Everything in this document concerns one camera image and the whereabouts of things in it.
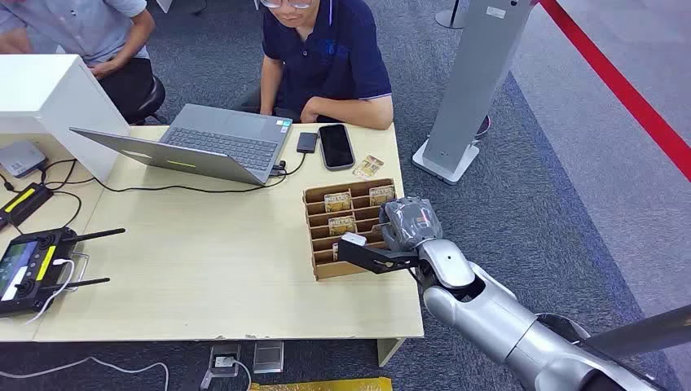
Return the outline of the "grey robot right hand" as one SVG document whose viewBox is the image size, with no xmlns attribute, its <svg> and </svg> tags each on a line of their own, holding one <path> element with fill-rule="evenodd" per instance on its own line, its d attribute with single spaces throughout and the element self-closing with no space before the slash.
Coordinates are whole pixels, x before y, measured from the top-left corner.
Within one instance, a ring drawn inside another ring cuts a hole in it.
<svg viewBox="0 0 691 391">
<path fill-rule="evenodd" d="M 443 237 L 442 225 L 428 199 L 403 197 L 382 204 L 382 237 L 390 250 L 408 252 L 419 244 Z"/>
</svg>

